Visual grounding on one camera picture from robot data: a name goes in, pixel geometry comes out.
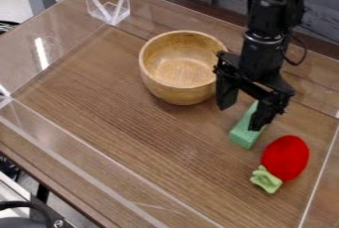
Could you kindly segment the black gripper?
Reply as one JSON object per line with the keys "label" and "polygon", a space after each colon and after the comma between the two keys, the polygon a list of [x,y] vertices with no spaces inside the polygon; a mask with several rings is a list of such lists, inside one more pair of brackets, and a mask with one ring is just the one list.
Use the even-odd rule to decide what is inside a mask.
{"label": "black gripper", "polygon": [[214,73],[218,106],[222,110],[234,106],[240,90],[259,100],[248,125],[251,131],[259,131],[286,109],[295,90],[278,69],[246,68],[242,66],[242,57],[226,51],[218,51],[216,57]]}

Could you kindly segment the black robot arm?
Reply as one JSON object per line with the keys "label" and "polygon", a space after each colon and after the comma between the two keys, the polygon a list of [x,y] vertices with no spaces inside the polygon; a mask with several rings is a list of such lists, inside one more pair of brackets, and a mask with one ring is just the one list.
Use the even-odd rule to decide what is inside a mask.
{"label": "black robot arm", "polygon": [[248,129],[258,131],[286,111],[295,89],[280,75],[282,66],[299,62],[286,55],[295,39],[292,29],[300,25],[304,0],[248,0],[248,23],[242,52],[216,53],[216,102],[226,110],[240,92],[256,100]]}

